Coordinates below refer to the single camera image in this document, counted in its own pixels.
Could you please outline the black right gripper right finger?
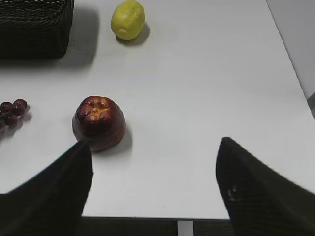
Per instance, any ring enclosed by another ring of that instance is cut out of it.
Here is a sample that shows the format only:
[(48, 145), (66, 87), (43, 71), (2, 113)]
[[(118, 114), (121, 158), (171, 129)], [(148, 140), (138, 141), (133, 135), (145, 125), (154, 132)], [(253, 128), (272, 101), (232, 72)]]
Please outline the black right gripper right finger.
[(216, 179), (235, 235), (315, 234), (315, 195), (273, 171), (230, 137), (221, 140)]

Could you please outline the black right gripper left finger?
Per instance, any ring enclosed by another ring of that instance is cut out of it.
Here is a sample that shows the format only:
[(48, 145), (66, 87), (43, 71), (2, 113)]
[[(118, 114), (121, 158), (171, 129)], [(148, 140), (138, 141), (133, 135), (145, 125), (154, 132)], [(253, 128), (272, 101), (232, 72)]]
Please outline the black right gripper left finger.
[(74, 236), (92, 178), (90, 149), (79, 141), (36, 176), (0, 196), (0, 234)]

